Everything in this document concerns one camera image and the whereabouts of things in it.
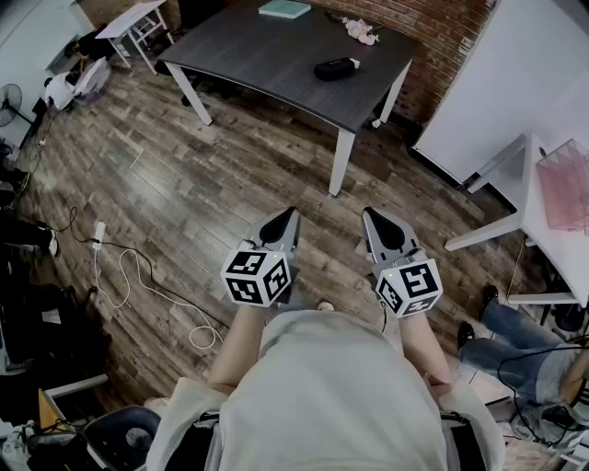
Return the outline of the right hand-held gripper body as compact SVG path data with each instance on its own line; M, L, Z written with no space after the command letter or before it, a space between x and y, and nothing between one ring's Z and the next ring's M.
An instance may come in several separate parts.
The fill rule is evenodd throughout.
M391 251L370 253L373 259L371 284L382 307L395 318L427 311L443 293L441 278L433 258L423 247L403 255Z

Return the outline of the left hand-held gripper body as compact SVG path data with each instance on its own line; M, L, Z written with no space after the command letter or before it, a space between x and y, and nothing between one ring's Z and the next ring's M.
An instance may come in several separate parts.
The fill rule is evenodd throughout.
M221 279L234 304L271 307L288 304L296 276L295 254L242 240L229 251Z

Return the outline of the black pouch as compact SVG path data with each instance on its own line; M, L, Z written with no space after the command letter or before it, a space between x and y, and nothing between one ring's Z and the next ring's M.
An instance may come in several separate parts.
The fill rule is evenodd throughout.
M360 67L360 62L352 58L340 58L319 63L314 68L314 75L324 82L344 79L355 73Z

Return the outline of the person's left forearm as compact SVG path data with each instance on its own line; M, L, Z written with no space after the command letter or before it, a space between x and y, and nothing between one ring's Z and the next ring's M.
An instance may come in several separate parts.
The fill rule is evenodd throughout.
M257 362L267 308L241 305L214 359L206 384L231 395Z

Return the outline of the person's right forearm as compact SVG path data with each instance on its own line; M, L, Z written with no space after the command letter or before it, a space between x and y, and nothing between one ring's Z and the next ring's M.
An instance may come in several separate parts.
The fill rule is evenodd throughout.
M453 378L445 353L424 312L398 321L405 358L427 381L432 395L441 397L453 389Z

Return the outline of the person's white shirt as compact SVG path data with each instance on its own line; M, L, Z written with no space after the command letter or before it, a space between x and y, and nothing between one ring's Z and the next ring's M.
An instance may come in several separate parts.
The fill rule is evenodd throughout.
M147 471L503 468L502 435L473 389L433 396L402 346L355 316L281 313L231 395L206 382L177 382Z

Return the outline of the white desk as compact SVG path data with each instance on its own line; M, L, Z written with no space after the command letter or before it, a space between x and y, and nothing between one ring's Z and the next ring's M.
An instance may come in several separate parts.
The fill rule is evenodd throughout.
M455 251L494 237L521 230L547 257L569 288L563 293L513 294L511 304L579 304L589 303L589 236L580 232L550 229L545 215L542 191L535 169L541 159L543 143L533 133L523 133L499 154L495 165L489 167L470 186L469 192L482 188L489 175L511 157L522 152L524 166L521 185L516 191L516 212L474 231L451 238L445 249Z

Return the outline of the dark grey table white legs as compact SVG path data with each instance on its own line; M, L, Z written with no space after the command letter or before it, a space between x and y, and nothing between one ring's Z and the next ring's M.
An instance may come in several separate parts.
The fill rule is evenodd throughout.
M302 109L339 130L329 193L337 195L356 133L379 102L386 122L420 43L390 28L380 41L363 45L330 21L326 8L312 6L297 19L268 17L266 0L240 0L203 21L159 57L201 121L212 118L194 91L187 71L211 75L256 90ZM358 70L324 82L314 75L319 63L352 58Z

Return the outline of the pink flower bunch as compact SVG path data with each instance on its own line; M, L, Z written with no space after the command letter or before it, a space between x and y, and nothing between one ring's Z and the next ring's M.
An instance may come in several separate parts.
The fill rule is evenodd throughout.
M344 17L341 23L346 29L347 34L360 43L368 46L377 44L380 39L379 35L376 34L376 28L368 25L363 19L351 19Z

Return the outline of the black equipment bag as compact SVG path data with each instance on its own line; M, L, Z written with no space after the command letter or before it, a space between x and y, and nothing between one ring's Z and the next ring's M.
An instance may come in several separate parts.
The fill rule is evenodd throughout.
M93 305L98 288L35 283L31 269L24 250L0 247L0 371L100 361L111 336Z

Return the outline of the teal book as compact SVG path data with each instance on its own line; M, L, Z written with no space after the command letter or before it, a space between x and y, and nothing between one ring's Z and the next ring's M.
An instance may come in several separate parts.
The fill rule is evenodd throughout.
M285 19L297 19L310 10L311 5L295 0L271 0L258 8L260 15Z

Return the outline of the black office chair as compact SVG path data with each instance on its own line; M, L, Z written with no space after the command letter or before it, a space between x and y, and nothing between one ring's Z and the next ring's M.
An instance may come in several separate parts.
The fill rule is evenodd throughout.
M209 17L217 14L238 0L177 0L180 24L183 29L192 29Z

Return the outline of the small white table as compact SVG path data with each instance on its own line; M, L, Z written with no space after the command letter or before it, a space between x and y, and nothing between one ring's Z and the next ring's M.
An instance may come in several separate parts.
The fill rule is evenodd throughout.
M130 69L131 65L128 61L130 54L121 45L122 39L127 37L131 40L134 48L144 59L148 68L154 75L157 75L157 71L145 55L145 51L151 48L147 40L158 31L163 33L171 44L174 43L171 32L160 11L160 7L165 4L166 1L167 0L154 0L151 2L138 3L132 6L112 20L107 27L97 35L97 39L107 40L110 46L121 58L123 65Z

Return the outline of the white cloth pile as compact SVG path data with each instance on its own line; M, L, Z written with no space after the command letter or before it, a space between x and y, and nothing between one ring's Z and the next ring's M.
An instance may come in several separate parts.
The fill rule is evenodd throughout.
M78 98L89 101L95 98L110 78L110 65L105 57L93 62L71 84L68 79L71 73L62 73L45 81L43 101L48 108L54 106L58 111L66 110Z

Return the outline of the black standing fan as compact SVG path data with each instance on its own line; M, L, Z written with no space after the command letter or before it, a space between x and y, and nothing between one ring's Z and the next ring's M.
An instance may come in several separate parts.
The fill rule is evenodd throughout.
M6 127L16 117L32 125L33 121L20 112L22 92L18 85L10 83L0 87L0 128Z

